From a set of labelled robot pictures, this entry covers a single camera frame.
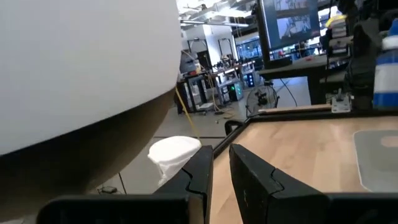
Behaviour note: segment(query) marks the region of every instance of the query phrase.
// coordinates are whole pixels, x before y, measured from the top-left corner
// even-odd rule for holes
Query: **blue bottle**
[[[398,108],[398,19],[382,41],[383,54],[377,58],[374,76],[373,108]]]

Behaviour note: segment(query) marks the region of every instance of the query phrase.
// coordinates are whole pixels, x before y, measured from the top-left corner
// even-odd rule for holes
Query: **concrete floor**
[[[294,95],[299,106],[310,105],[310,95],[308,92],[307,79],[305,77],[291,78],[285,80],[288,88]],[[274,80],[274,88],[280,96],[278,108],[295,106],[294,100],[286,87],[280,80]],[[246,119],[246,97],[249,90],[244,90],[244,98],[231,105],[234,111],[234,119]],[[197,127],[201,136],[202,144],[216,146],[224,137],[224,123],[222,115],[214,115],[209,112],[206,116],[202,114],[190,114],[193,123]],[[160,174],[156,166],[147,158],[150,146],[166,137],[184,135],[194,136],[190,124],[184,114],[177,114],[176,107],[171,108],[167,116],[155,133],[152,140],[142,150],[142,152],[121,172],[126,191],[129,194],[150,194],[158,188]],[[105,186],[117,187],[123,191],[119,176],[110,179]]]

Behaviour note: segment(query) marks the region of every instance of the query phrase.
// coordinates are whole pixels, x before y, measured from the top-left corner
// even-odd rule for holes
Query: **monitor screen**
[[[270,50],[320,35],[318,0],[261,0]]]

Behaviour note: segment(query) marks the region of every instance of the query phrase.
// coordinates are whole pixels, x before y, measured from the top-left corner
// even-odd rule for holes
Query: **electric fan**
[[[258,113],[260,109],[276,108],[279,96],[272,85],[262,85],[252,89],[246,100],[246,116]]]

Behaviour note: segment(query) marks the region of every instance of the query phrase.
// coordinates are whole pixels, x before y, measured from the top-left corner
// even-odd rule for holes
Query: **white paper towel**
[[[159,187],[177,174],[200,148],[199,140],[186,136],[173,136],[153,144],[148,158],[159,169]]]

